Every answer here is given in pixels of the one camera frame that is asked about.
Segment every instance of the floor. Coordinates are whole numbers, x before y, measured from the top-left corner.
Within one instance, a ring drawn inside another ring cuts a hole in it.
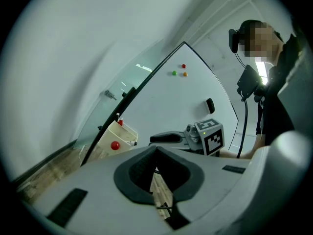
[[[21,199],[29,204],[33,204],[49,186],[78,170],[88,149],[88,146],[83,147],[83,149],[69,148],[47,163],[19,186],[17,192]],[[98,159],[105,159],[108,156],[107,152],[96,146],[88,163]],[[150,191],[153,192],[156,206],[162,206],[164,203],[172,206],[172,193],[161,175],[154,174]],[[170,216],[167,210],[158,210],[158,212],[164,219]]]

